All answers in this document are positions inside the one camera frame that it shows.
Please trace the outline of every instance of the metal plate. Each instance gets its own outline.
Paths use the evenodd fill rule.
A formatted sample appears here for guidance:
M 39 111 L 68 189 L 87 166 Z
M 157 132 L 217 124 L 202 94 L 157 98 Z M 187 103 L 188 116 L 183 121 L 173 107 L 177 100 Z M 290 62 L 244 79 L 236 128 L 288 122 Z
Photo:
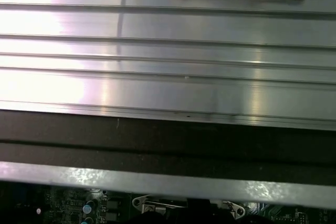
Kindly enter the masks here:
M 335 187 L 114 172 L 0 162 L 0 179 L 196 198 L 336 208 Z
M 333 0 L 0 1 L 1 109 L 336 129 Z

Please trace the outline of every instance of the screw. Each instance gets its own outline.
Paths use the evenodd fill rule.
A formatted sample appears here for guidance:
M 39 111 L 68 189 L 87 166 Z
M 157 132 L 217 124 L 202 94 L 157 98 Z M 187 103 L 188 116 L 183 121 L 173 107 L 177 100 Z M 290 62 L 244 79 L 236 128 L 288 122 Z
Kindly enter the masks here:
M 241 216 L 241 215 L 243 215 L 243 213 L 244 213 L 244 211 L 243 211 L 241 208 L 239 208 L 239 209 L 237 210 L 237 214 L 238 214 L 238 215 Z

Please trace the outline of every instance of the circuit board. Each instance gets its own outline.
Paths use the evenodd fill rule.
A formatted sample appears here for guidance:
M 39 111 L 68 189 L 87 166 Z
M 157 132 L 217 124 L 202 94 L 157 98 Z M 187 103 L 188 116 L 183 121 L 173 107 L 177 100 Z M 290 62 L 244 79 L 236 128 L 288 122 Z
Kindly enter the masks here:
M 0 210 L 9 205 L 33 206 L 41 213 L 43 224 L 112 224 L 140 214 L 132 206 L 137 194 L 116 193 L 100 189 L 50 187 L 19 183 L 0 183 Z M 335 224 L 336 210 L 299 206 L 275 206 L 244 202 L 237 204 L 247 215 L 260 215 L 275 224 Z
M 264 216 L 275 224 L 335 224 L 336 211 L 298 206 L 243 203 L 248 215 Z

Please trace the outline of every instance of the electronic component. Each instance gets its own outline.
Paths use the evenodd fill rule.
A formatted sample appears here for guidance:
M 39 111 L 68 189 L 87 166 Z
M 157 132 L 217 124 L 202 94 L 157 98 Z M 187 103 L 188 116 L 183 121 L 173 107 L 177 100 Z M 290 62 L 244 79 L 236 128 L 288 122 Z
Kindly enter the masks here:
M 81 224 L 93 224 L 93 219 L 88 217 Z
M 105 216 L 106 221 L 117 221 L 118 214 L 116 212 L 107 212 Z
M 106 208 L 109 210 L 116 210 L 120 206 L 120 201 L 117 200 L 109 200 L 107 201 Z
M 95 199 L 90 200 L 86 202 L 85 205 L 83 206 L 83 212 L 84 214 L 88 215 L 93 211 L 95 211 L 96 207 L 97 207 L 97 200 Z

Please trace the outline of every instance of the capacitor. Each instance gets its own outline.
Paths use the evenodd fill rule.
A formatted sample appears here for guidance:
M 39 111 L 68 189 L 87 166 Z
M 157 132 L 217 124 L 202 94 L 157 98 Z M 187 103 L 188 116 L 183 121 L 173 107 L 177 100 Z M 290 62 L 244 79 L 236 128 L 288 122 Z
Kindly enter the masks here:
M 88 215 L 90 213 L 92 213 L 93 211 L 95 211 L 97 204 L 96 202 L 97 200 L 93 199 L 93 200 L 89 200 L 88 202 L 85 203 L 85 205 L 83 206 L 83 212 L 84 214 Z
M 85 218 L 84 221 L 82 221 L 81 224 L 93 224 L 93 219 L 88 217 L 88 218 Z

